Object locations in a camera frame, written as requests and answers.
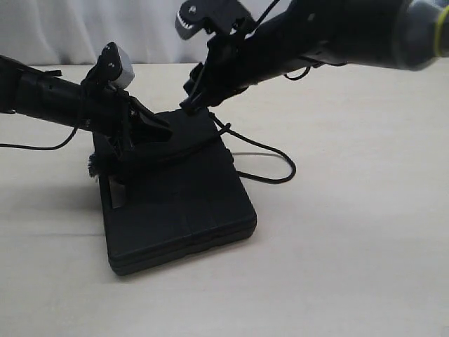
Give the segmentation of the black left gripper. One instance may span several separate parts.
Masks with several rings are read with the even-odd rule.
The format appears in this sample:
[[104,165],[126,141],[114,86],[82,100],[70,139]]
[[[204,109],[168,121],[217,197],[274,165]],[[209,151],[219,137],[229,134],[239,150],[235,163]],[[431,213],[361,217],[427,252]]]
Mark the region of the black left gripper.
[[130,126],[130,96],[126,88],[134,80],[133,70],[92,68],[81,82],[81,112],[85,129],[105,137],[113,158],[123,161],[135,144],[166,142],[170,124],[137,98],[131,98],[135,112]]

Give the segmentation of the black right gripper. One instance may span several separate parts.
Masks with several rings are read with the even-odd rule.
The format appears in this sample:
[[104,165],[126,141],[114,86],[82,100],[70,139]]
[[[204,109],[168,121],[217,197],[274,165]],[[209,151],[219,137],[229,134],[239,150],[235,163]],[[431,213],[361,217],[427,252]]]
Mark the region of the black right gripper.
[[185,113],[196,114],[204,108],[216,107],[260,83],[250,72],[255,64],[255,36],[256,33],[216,34],[208,41],[206,60],[194,67],[183,86],[187,97],[180,108]]

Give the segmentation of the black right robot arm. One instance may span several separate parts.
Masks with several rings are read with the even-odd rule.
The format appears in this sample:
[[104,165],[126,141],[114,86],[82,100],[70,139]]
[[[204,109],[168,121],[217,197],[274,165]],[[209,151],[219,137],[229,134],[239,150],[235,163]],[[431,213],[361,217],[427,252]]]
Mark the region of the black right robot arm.
[[184,40],[210,35],[184,86],[190,113],[302,68],[418,71],[448,56],[447,1],[291,1],[258,20],[239,1],[186,1],[175,27]]

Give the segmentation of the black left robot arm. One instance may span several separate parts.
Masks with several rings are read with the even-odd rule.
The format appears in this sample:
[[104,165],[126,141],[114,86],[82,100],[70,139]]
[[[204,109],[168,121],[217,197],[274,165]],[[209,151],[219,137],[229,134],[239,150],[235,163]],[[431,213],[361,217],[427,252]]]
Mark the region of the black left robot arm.
[[128,91],[112,85],[80,84],[17,60],[1,57],[1,112],[71,126],[101,136],[119,161],[149,143],[170,140],[170,124]]

